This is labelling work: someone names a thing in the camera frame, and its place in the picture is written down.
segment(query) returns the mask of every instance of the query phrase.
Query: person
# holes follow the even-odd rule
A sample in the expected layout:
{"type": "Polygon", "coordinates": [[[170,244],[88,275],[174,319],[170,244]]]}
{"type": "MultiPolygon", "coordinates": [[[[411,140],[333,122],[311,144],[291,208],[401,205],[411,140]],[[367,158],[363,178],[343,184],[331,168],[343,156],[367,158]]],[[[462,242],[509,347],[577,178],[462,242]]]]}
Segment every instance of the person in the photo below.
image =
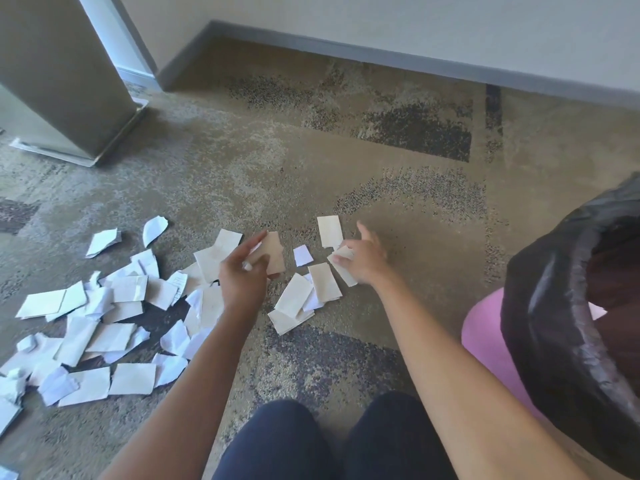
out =
{"type": "MultiPolygon", "coordinates": [[[[340,462],[311,413],[292,400],[261,406],[222,455],[213,480],[563,479],[587,477],[487,369],[453,339],[387,263],[375,233],[347,240],[337,258],[385,308],[420,401],[375,399],[350,432],[340,462]]],[[[244,341],[266,295],[268,257],[243,262],[266,231],[222,263],[225,309],[180,379],[102,480],[199,480],[220,426],[244,341]]]]}

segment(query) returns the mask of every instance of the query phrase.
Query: white wall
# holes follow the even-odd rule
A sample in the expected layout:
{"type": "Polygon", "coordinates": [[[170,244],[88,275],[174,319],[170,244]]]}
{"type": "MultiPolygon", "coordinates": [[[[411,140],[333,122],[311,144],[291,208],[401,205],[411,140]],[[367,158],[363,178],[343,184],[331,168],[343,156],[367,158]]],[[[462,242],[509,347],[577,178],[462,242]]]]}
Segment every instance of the white wall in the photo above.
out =
{"type": "Polygon", "coordinates": [[[213,18],[204,0],[121,0],[161,71],[213,18]]]}
{"type": "Polygon", "coordinates": [[[113,65],[133,72],[150,74],[149,67],[135,48],[111,0],[80,0],[80,3],[113,65]]]}
{"type": "Polygon", "coordinates": [[[208,17],[640,91],[640,0],[203,0],[208,17]]]}

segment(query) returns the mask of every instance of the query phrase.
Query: forearm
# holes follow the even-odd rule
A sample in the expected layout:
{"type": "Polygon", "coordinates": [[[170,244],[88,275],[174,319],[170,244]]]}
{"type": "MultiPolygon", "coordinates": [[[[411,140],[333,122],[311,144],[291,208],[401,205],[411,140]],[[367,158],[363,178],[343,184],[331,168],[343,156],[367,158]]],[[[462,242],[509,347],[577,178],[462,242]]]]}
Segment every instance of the forearm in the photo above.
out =
{"type": "Polygon", "coordinates": [[[102,480],[200,480],[250,328],[226,310],[189,366],[102,480]]]}
{"type": "Polygon", "coordinates": [[[396,273],[373,283],[420,399],[461,480],[584,479],[539,423],[396,273]]]}

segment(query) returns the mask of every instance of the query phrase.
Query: baseboard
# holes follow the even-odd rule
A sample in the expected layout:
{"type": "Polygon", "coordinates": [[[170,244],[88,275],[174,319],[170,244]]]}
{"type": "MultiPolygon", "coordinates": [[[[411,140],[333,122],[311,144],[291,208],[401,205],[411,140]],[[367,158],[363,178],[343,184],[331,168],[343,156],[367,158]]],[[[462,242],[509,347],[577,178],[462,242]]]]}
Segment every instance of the baseboard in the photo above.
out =
{"type": "Polygon", "coordinates": [[[180,74],[204,51],[209,42],[215,37],[215,29],[213,23],[207,23],[196,37],[178,55],[172,58],[171,62],[156,72],[156,81],[163,90],[170,90],[180,74]]]}
{"type": "Polygon", "coordinates": [[[133,69],[125,69],[123,67],[116,67],[116,70],[118,71],[118,74],[120,74],[120,78],[122,78],[122,80],[132,82],[133,84],[137,84],[144,88],[162,91],[160,84],[158,84],[153,74],[138,72],[133,69]]]}
{"type": "Polygon", "coordinates": [[[292,48],[302,52],[329,55],[341,59],[493,84],[549,96],[626,107],[628,109],[640,109],[640,92],[627,89],[608,88],[572,80],[554,79],[522,72],[421,57],[419,55],[402,54],[378,48],[359,47],[217,20],[213,20],[210,23],[207,27],[207,33],[209,37],[221,36],[274,45],[276,47],[292,48]]]}

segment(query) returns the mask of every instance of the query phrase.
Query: person's left hand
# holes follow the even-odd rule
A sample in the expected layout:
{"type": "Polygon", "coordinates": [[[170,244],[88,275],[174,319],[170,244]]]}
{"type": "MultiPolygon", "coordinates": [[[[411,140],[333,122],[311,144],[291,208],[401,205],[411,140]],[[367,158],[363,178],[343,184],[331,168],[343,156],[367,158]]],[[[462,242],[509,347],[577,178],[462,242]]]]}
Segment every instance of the person's left hand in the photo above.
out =
{"type": "Polygon", "coordinates": [[[260,257],[251,271],[245,270],[243,263],[251,250],[266,235],[267,231],[263,230],[251,239],[247,239],[236,247],[220,265],[220,286],[222,287],[225,311],[231,310],[234,315],[252,320],[252,327],[267,293],[269,255],[260,257]]]}

